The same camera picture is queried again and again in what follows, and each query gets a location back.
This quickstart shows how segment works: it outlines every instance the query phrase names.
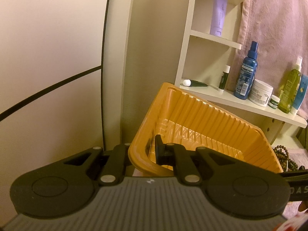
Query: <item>pink towel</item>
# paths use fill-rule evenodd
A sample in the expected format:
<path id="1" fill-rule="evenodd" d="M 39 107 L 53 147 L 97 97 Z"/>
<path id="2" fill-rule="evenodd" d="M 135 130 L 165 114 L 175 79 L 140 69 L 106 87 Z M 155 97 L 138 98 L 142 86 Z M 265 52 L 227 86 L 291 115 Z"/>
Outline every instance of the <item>pink towel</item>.
<path id="1" fill-rule="evenodd" d="M 259 43 L 256 79 L 274 87 L 279 96 L 297 55 L 303 57 L 302 73 L 308 75 L 308 0 L 245 0 L 236 50 L 227 89 L 234 90 L 251 41 Z M 308 119 L 308 95 L 298 114 Z"/>

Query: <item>gray plastic platform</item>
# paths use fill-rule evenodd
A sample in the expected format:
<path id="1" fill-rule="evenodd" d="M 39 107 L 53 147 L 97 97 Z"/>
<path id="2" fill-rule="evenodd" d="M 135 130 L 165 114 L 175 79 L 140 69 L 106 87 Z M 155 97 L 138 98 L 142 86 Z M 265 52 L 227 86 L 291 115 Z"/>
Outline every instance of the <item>gray plastic platform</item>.
<path id="1" fill-rule="evenodd" d="M 201 189 L 175 177 L 125 177 L 102 187 L 82 210 L 52 220 L 17 215 L 5 231 L 272 231 L 282 216 L 242 220 L 213 207 Z"/>

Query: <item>lavender cosmetic tube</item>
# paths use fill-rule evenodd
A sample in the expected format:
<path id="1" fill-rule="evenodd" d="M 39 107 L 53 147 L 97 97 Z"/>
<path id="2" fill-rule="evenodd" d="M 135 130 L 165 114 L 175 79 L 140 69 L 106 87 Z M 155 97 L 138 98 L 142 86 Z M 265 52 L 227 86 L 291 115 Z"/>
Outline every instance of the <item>lavender cosmetic tube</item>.
<path id="1" fill-rule="evenodd" d="M 224 26 L 224 16 L 226 15 L 226 9 L 227 0 L 214 0 L 210 29 L 211 35 L 221 36 L 222 27 Z"/>

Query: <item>blue spray bottle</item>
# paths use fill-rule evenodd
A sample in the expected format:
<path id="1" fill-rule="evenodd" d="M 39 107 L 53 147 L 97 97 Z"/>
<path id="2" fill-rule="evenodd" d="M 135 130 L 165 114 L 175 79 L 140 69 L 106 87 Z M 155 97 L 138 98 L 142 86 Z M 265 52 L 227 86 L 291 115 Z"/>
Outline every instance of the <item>blue spray bottle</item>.
<path id="1" fill-rule="evenodd" d="M 244 58 L 238 82 L 234 90 L 234 96 L 239 99 L 246 100 L 251 86 L 254 82 L 254 76 L 257 70 L 257 53 L 258 43 L 255 41 L 251 42 L 250 50 L 248 51 L 247 57 Z"/>

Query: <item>hand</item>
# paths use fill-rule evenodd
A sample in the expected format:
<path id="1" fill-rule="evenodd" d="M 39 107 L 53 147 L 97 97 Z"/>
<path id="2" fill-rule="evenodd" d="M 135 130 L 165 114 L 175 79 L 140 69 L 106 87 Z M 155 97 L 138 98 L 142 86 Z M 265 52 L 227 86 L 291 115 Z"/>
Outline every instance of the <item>hand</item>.
<path id="1" fill-rule="evenodd" d="M 301 204 L 298 206 L 298 211 L 302 212 L 308 208 L 308 200 L 302 201 Z"/>

